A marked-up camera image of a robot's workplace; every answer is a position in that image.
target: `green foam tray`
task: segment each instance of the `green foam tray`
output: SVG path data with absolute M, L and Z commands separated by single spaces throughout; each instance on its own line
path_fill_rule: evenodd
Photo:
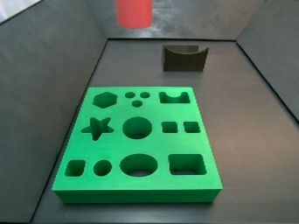
M 91 87 L 53 190 L 65 203 L 211 202 L 222 189 L 190 87 Z

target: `rectangle hole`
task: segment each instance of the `rectangle hole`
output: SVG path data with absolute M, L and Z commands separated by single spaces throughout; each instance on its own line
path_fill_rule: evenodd
M 183 123 L 186 133 L 201 133 L 201 125 L 198 122 L 185 122 Z
M 85 172 L 85 168 L 86 168 L 85 160 L 71 160 L 69 162 L 65 174 L 67 177 L 79 177 Z
M 163 122 L 163 133 L 178 133 L 178 123 Z

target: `semicircle cutout hole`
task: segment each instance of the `semicircle cutout hole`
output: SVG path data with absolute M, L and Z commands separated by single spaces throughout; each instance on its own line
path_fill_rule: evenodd
M 166 92 L 162 92 L 159 97 L 161 103 L 191 103 L 190 95 L 186 92 L 182 92 L 182 94 L 177 97 L 171 97 Z

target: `hexagon hole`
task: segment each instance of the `hexagon hole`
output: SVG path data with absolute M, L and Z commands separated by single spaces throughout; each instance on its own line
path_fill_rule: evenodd
M 102 109 L 106 109 L 118 104 L 118 96 L 110 92 L 99 94 L 95 96 L 93 104 Z

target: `square hole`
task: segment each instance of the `square hole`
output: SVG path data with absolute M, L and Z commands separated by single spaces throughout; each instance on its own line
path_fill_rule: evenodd
M 67 177 L 79 177 L 85 172 L 86 161 L 85 160 L 71 160 L 65 172 Z
M 173 175 L 205 175 L 207 173 L 201 154 L 173 154 L 169 161 Z
M 178 133 L 178 123 L 163 122 L 163 133 Z
M 201 125 L 198 122 L 185 122 L 183 123 L 186 133 L 201 133 Z

